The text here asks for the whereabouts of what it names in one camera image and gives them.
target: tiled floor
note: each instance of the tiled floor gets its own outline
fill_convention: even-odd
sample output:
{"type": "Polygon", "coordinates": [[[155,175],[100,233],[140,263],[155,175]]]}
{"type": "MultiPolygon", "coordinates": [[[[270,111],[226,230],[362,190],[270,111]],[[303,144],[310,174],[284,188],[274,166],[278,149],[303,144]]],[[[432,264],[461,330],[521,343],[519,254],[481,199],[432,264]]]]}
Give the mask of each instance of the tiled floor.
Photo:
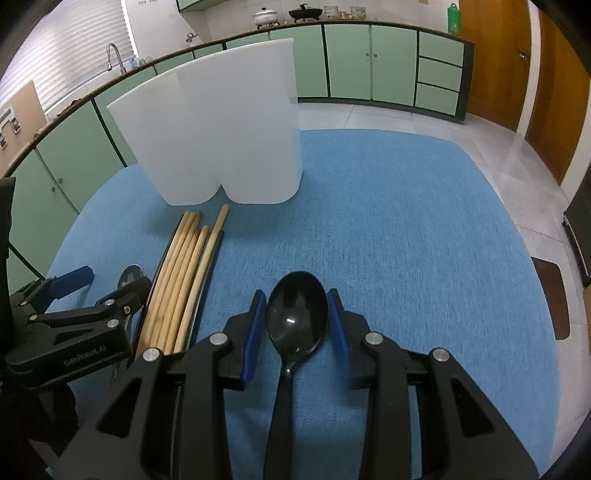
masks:
{"type": "Polygon", "coordinates": [[[463,125],[389,109],[300,105],[300,129],[370,128],[429,135],[460,145],[488,179],[532,256],[556,263],[563,275],[570,336],[558,342],[560,409],[551,461],[572,440],[591,407],[591,356],[583,286],[561,226],[568,201],[535,151],[519,134],[477,116],[463,125]]]}

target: blue gripper pad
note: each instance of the blue gripper pad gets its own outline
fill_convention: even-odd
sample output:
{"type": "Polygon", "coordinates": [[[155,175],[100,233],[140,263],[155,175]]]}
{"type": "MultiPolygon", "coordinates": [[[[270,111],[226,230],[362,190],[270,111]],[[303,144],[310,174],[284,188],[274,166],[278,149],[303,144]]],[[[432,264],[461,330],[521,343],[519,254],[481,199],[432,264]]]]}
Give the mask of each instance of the blue gripper pad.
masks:
{"type": "Polygon", "coordinates": [[[335,357],[341,375],[345,378],[347,385],[351,385],[351,364],[349,355],[349,344],[343,330],[341,314],[343,304],[340,302],[339,293],[336,288],[331,288],[328,293],[329,300],[329,328],[330,339],[335,350],[335,357]]]}
{"type": "Polygon", "coordinates": [[[47,289],[47,295],[53,300],[62,299],[66,295],[90,285],[94,279],[95,273],[90,267],[80,267],[55,278],[47,289]]]}
{"type": "Polygon", "coordinates": [[[252,311],[254,311],[254,314],[252,316],[251,328],[248,332],[242,356],[240,381],[244,388],[248,387],[252,377],[255,375],[256,360],[258,359],[262,333],[267,319],[267,297],[262,290],[257,290],[255,297],[252,299],[252,311]]]}
{"type": "Polygon", "coordinates": [[[376,363],[361,350],[361,341],[369,332],[365,317],[345,310],[335,288],[328,299],[330,337],[341,375],[350,390],[368,388],[375,378],[376,363]]]}

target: countertop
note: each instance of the countertop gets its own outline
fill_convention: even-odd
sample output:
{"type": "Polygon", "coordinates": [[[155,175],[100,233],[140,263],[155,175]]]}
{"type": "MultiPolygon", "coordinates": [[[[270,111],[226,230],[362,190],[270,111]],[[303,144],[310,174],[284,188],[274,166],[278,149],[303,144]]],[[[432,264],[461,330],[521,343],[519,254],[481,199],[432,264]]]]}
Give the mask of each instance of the countertop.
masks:
{"type": "Polygon", "coordinates": [[[292,22],[292,23],[284,24],[284,25],[276,25],[274,27],[264,27],[264,28],[260,28],[260,29],[249,30],[249,31],[237,34],[237,35],[233,35],[231,37],[223,38],[221,40],[214,40],[214,41],[210,41],[210,42],[201,43],[197,46],[183,48],[181,50],[177,50],[175,52],[172,52],[172,53],[169,53],[169,54],[164,55],[162,57],[159,57],[155,60],[151,60],[151,61],[145,63],[144,65],[142,65],[141,67],[137,67],[133,70],[126,72],[123,75],[115,77],[115,78],[109,80],[108,82],[104,83],[102,86],[98,87],[97,89],[93,90],[92,92],[88,93],[87,95],[84,95],[84,97],[81,97],[78,100],[74,100],[55,119],[53,119],[51,122],[48,122],[47,125],[45,125],[41,130],[39,130],[36,133],[34,141],[31,142],[26,147],[24,147],[21,150],[20,154],[15,156],[15,158],[10,163],[8,163],[8,165],[6,166],[6,170],[4,172],[2,172],[2,176],[5,177],[5,176],[12,175],[14,170],[20,165],[20,163],[23,161],[23,159],[37,146],[37,144],[41,140],[43,140],[43,138],[46,135],[48,135],[64,119],[66,119],[68,116],[70,116],[76,110],[78,110],[81,106],[86,104],[86,102],[92,100],[94,97],[101,94],[105,90],[109,89],[113,85],[125,80],[128,77],[131,77],[132,75],[140,72],[141,70],[145,70],[145,69],[149,69],[151,67],[154,67],[154,65],[156,65],[157,63],[159,63],[161,61],[172,59],[173,57],[176,57],[178,55],[182,55],[183,53],[188,53],[188,52],[191,52],[194,50],[199,50],[200,48],[205,48],[205,47],[208,47],[211,45],[217,45],[219,43],[228,42],[230,40],[235,40],[237,38],[247,37],[249,35],[256,34],[256,33],[269,32],[269,31],[273,31],[273,30],[281,30],[283,28],[302,27],[302,26],[306,26],[306,25],[329,25],[329,24],[385,25],[385,26],[389,26],[389,27],[409,28],[411,30],[424,31],[427,33],[432,33],[434,35],[439,35],[442,37],[451,38],[453,40],[461,41],[463,43],[470,43],[467,40],[462,39],[461,37],[455,37],[453,35],[450,35],[450,34],[447,34],[447,33],[441,32],[441,31],[431,30],[430,28],[418,27],[415,25],[399,24],[399,23],[394,23],[394,22],[384,22],[384,21],[379,21],[379,20],[319,20],[319,21],[313,20],[313,21],[298,22],[298,23],[292,22]]]}

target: green bottle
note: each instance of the green bottle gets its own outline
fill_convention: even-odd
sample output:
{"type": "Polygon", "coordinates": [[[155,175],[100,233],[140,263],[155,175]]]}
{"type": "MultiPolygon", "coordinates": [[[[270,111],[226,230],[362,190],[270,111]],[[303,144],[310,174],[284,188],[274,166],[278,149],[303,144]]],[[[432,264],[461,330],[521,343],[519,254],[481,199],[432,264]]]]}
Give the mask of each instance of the green bottle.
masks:
{"type": "Polygon", "coordinates": [[[462,35],[462,15],[456,4],[447,9],[447,32],[457,37],[462,35]]]}

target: faucet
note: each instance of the faucet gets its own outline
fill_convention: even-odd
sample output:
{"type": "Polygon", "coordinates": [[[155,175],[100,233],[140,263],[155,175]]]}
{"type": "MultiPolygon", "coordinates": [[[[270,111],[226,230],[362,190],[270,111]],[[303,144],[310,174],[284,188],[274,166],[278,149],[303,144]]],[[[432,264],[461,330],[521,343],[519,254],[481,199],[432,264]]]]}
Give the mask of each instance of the faucet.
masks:
{"type": "Polygon", "coordinates": [[[119,69],[121,70],[121,75],[123,75],[125,72],[127,72],[127,70],[125,70],[125,67],[123,66],[123,62],[121,61],[121,55],[119,54],[119,49],[117,48],[117,45],[115,45],[113,42],[111,42],[107,45],[107,72],[110,72],[111,70],[113,70],[113,65],[111,65],[111,46],[113,46],[113,48],[115,49],[115,54],[117,55],[117,61],[119,62],[119,69]]]}

